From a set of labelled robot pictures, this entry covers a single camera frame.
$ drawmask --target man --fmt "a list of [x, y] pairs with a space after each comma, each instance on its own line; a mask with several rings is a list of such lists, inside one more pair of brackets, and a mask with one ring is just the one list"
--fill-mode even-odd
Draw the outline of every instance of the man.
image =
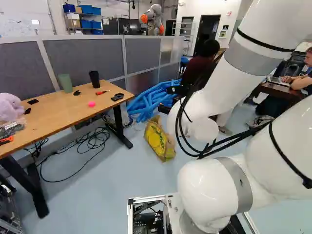
[[[309, 66], [307, 73], [303, 76], [281, 77], [283, 82], [291, 84], [291, 88], [295, 90], [305, 89], [308, 94], [312, 94], [312, 47], [306, 50], [305, 63]], [[277, 97], [267, 97], [260, 105], [256, 107], [256, 113], [261, 115], [255, 118], [253, 121], [247, 123], [250, 127], [257, 127], [264, 124], [267, 121], [271, 121], [276, 117], [284, 113], [290, 106], [290, 103], [284, 99]]]
[[220, 44], [216, 40], [204, 41], [198, 55], [190, 60], [186, 70], [182, 76], [181, 85], [191, 84], [197, 85], [198, 89], [202, 89], [210, 76], [205, 76], [205, 73], [211, 75], [210, 70], [216, 66], [214, 58], [220, 50]]
[[[198, 90], [204, 88], [216, 67], [214, 59], [219, 50], [220, 44], [217, 40], [211, 39], [204, 41], [197, 53], [198, 55], [187, 64], [186, 70], [182, 76], [181, 85], [196, 85]], [[231, 113], [232, 110], [222, 113], [218, 115], [216, 119], [219, 131], [227, 136], [233, 134], [225, 127]]]
[[308, 91], [308, 94], [312, 94], [312, 47], [307, 49], [307, 55], [304, 60], [307, 66], [309, 66], [309, 69], [307, 70], [307, 73], [303, 76], [298, 77], [282, 77], [283, 82], [288, 82], [291, 84], [291, 88], [295, 90], [299, 89], [305, 89]]

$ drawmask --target cubicle partition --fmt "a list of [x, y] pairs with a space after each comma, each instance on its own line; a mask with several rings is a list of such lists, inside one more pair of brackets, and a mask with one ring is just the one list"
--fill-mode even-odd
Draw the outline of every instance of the cubicle partition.
[[0, 39], [0, 92], [21, 99], [62, 89], [59, 74], [74, 86], [89, 71], [134, 94], [176, 79], [183, 37], [62, 35]]

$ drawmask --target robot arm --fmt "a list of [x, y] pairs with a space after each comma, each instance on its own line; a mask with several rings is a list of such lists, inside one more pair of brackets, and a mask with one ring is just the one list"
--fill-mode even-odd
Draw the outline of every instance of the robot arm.
[[[307, 10], [311, 5], [309, 0], [253, 2], [206, 86], [194, 93], [185, 107], [192, 120], [190, 123], [183, 115], [183, 129], [188, 134], [205, 142], [215, 139], [217, 124], [207, 117], [235, 107], [311, 34], [312, 16]], [[168, 116], [168, 131], [173, 135], [179, 107], [177, 102]]]
[[[310, 0], [253, 1], [206, 86], [187, 102], [183, 130], [205, 142], [215, 139], [217, 124], [207, 117], [235, 107], [311, 34], [311, 7]], [[261, 130], [244, 155], [195, 160], [181, 169], [178, 191], [196, 227], [217, 233], [231, 215], [281, 199], [312, 197], [304, 179], [312, 178], [311, 102], [312, 97], [304, 99]], [[179, 107], [177, 102], [169, 113], [170, 134]]]
[[164, 34], [164, 26], [161, 22], [161, 6], [159, 4], [152, 5], [139, 19], [141, 28], [147, 29], [148, 23], [153, 22], [155, 25], [154, 36], [162, 36]]

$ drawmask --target green cup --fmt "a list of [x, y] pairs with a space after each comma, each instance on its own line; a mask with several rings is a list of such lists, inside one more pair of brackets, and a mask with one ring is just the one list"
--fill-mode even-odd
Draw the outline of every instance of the green cup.
[[73, 85], [72, 85], [72, 81], [70, 80], [69, 74], [58, 75], [58, 80], [60, 81], [66, 93], [71, 93], [73, 91]]

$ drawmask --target blue structure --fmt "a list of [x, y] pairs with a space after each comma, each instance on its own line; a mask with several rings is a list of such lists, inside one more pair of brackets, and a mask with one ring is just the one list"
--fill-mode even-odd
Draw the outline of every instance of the blue structure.
[[153, 110], [161, 103], [166, 107], [172, 107], [175, 95], [166, 93], [166, 88], [180, 85], [181, 79], [161, 82], [152, 88], [139, 94], [128, 106], [129, 115], [140, 114], [137, 122], [144, 122], [153, 116]]

